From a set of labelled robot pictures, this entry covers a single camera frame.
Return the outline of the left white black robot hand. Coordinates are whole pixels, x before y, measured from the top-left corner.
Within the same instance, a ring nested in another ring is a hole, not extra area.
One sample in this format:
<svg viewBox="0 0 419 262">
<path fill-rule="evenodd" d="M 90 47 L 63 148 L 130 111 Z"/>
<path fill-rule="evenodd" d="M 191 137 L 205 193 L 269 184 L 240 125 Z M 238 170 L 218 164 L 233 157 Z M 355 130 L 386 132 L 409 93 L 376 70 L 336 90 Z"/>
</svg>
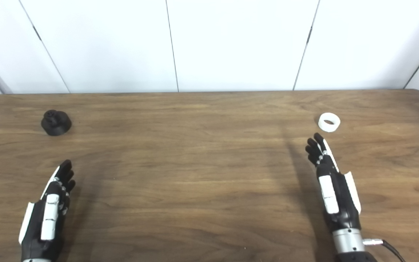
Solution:
<svg viewBox="0 0 419 262">
<path fill-rule="evenodd" d="M 40 199 L 29 202 L 19 232 L 22 262 L 56 262 L 64 246 L 63 227 L 76 182 L 70 160 L 48 180 Z"/>
</svg>

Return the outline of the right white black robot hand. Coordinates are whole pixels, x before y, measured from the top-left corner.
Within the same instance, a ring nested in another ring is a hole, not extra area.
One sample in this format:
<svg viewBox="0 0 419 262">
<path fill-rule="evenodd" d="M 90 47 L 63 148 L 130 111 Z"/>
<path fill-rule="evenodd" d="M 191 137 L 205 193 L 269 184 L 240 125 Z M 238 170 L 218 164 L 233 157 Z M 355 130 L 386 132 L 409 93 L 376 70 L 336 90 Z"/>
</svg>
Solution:
<svg viewBox="0 0 419 262">
<path fill-rule="evenodd" d="M 331 148 L 319 133 L 307 140 L 306 152 L 316 169 L 328 229 L 361 230 L 362 208 L 352 173 L 339 171 Z"/>
</svg>

